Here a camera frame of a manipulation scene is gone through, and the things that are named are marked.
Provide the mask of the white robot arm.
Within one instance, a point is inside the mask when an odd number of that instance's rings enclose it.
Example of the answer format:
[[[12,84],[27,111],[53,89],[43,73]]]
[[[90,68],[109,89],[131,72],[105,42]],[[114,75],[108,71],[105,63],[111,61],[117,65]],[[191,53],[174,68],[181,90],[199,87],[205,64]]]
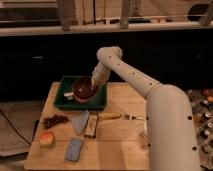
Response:
[[[178,87],[160,83],[122,61],[118,46],[97,51],[92,84],[103,85],[114,71],[147,101],[151,171],[201,171],[190,101]]]

